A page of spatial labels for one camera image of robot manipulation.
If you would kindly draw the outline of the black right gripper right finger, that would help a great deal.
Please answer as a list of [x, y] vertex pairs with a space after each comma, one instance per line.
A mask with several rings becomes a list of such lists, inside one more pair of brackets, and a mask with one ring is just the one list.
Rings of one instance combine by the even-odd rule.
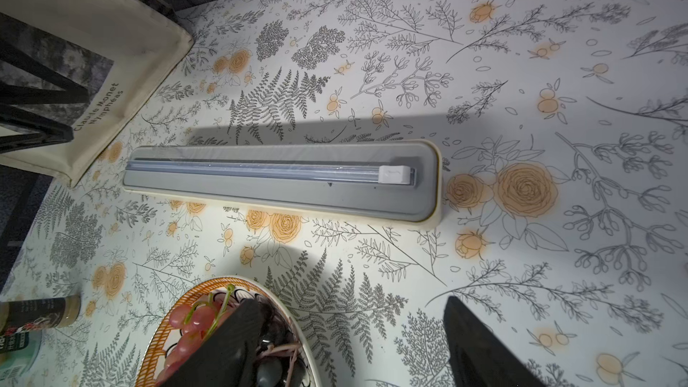
[[447, 299], [444, 330], [457, 386], [543, 385], [458, 297]]

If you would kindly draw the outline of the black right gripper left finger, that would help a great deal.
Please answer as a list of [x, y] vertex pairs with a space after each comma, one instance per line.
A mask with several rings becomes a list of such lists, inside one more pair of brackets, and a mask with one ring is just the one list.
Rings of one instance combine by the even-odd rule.
[[260, 303], [249, 299], [161, 384], [253, 386], [259, 336], [265, 322]]

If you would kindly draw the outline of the cream plastic wrap dispenser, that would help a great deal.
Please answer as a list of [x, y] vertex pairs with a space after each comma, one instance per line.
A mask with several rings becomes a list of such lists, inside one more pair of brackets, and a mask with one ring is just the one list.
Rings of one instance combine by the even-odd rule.
[[[383, 165], [414, 168], [414, 183], [378, 184]], [[150, 146], [131, 154], [123, 187], [278, 211], [428, 224], [441, 215], [442, 156], [427, 141]]]

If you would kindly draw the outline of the red grape bunch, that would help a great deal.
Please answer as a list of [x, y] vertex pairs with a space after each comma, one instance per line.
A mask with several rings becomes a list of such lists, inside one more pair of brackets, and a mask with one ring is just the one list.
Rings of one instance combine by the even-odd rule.
[[155, 385], [163, 385], [238, 306], [238, 301], [227, 292], [211, 292], [193, 304], [176, 306], [169, 316], [168, 326], [179, 334], [179, 338], [165, 351], [163, 368], [155, 378]]

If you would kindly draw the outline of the black grape bunch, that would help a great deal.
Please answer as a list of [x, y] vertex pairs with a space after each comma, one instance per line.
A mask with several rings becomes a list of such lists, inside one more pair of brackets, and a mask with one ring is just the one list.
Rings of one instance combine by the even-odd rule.
[[301, 386], [307, 372], [293, 322], [266, 300], [259, 301], [259, 309], [263, 324], [254, 363], [255, 385]]

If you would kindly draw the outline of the white dispenser slide cutter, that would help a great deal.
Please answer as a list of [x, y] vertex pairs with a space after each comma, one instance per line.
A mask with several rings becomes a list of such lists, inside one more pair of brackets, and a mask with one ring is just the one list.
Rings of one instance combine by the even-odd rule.
[[383, 165], [378, 168], [377, 183], [391, 186], [411, 186], [415, 170], [404, 165]]

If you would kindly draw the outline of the green lidded tin can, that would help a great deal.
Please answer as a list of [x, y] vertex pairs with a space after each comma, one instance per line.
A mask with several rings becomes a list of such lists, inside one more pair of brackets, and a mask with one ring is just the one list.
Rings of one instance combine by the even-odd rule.
[[14, 385], [35, 363], [42, 344], [41, 331], [1, 338], [1, 385]]

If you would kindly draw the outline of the dark spice jar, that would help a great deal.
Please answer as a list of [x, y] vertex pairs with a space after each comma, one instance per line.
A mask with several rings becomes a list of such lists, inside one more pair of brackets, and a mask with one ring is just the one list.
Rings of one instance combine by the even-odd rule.
[[73, 324], [82, 306], [79, 295], [1, 303], [1, 335], [66, 327]]

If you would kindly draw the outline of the cream canvas tote bag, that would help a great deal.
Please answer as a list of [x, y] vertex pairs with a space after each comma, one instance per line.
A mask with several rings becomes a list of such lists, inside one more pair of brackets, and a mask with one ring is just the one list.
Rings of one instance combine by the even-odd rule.
[[161, 0], [1, 0], [1, 162], [76, 185], [193, 44]]

